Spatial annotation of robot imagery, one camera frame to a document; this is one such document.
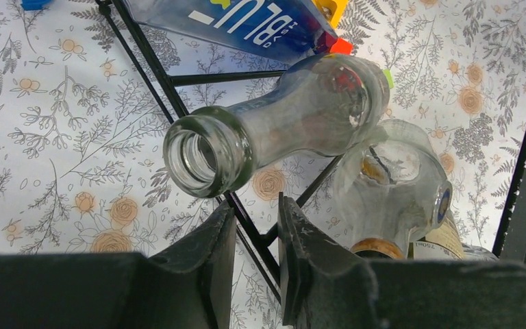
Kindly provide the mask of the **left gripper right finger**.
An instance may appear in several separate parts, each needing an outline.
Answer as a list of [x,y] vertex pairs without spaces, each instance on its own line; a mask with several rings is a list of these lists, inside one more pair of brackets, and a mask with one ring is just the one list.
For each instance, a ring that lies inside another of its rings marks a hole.
[[282,323],[293,328],[376,328],[377,278],[369,263],[279,196]]

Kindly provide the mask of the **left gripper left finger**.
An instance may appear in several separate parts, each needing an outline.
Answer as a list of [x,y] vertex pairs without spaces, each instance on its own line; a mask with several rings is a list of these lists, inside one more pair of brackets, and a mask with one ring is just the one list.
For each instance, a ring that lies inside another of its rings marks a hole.
[[234,209],[221,203],[192,232],[150,257],[163,328],[228,328],[236,248]]

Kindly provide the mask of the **short clear glass bottle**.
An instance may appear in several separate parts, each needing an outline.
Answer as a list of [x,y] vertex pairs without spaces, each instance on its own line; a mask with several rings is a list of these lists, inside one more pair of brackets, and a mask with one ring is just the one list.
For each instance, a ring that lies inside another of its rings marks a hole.
[[444,223],[453,193],[425,131],[401,119],[381,121],[343,155],[333,190],[350,251],[396,259]]

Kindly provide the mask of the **dark green wine bottle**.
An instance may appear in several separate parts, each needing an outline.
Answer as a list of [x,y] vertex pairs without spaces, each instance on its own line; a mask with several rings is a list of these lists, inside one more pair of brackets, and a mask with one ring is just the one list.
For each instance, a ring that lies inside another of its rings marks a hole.
[[462,243],[453,218],[448,210],[443,224],[418,241],[410,243],[408,258],[414,260],[480,260],[498,261],[491,251]]

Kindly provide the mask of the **clear bottle black label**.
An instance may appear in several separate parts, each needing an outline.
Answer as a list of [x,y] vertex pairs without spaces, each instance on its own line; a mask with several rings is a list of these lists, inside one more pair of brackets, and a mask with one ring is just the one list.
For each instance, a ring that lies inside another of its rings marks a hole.
[[176,120],[164,139],[165,166],[193,197],[234,192],[257,170],[292,154],[345,153],[375,127],[389,99],[374,62],[315,55],[291,66],[261,97],[204,106]]

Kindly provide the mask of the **blue triangular bottle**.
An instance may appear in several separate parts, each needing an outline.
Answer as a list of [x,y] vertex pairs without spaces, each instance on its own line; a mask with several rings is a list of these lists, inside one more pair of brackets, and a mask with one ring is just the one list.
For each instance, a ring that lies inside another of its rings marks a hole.
[[311,1],[126,1],[140,24],[294,64],[338,37]]

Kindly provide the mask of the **blue bottle cap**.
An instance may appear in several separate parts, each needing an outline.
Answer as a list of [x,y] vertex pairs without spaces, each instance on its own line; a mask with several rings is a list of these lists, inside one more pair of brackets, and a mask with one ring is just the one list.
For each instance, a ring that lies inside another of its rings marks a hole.
[[24,11],[39,11],[46,9],[52,0],[21,0]]

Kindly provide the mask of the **floral table mat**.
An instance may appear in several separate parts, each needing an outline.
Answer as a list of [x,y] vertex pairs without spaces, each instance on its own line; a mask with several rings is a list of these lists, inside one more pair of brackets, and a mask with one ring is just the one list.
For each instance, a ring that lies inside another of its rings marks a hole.
[[[514,141],[526,120],[526,1],[352,1],[342,34],[397,81],[390,116],[421,125],[449,171],[456,211],[475,198],[497,231]],[[94,1],[25,12],[0,1],[0,254],[88,252],[128,245],[151,254],[213,208],[152,186],[166,120]],[[125,222],[107,235],[111,207]]]

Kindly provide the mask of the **green block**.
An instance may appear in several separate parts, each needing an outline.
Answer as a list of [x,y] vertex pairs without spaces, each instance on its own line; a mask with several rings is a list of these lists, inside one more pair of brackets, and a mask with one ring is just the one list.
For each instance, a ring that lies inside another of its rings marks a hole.
[[389,89],[394,88],[394,80],[392,77],[392,73],[388,69],[383,69],[382,72],[386,77]]

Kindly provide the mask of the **red block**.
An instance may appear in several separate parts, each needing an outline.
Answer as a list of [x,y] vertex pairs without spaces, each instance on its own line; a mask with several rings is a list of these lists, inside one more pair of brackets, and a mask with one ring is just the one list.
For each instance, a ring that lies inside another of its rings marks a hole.
[[330,53],[340,53],[345,55],[351,55],[352,51],[353,45],[343,38],[338,38],[329,48]]

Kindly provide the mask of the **yellow triangle block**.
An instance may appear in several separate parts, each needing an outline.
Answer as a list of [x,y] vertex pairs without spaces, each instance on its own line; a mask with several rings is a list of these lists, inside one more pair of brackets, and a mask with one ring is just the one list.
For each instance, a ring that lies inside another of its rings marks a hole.
[[327,22],[336,29],[349,0],[312,0]]

